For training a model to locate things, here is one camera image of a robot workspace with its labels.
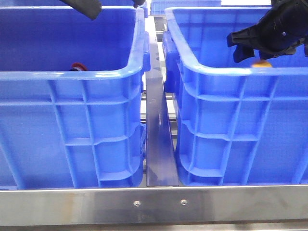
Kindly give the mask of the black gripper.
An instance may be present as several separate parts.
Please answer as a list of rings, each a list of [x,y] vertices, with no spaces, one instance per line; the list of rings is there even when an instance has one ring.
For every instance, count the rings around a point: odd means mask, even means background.
[[[308,2],[306,0],[272,0],[272,8],[257,26],[231,32],[227,46],[236,46],[233,59],[236,63],[254,57],[253,48],[259,43],[260,57],[293,55],[308,36]]]

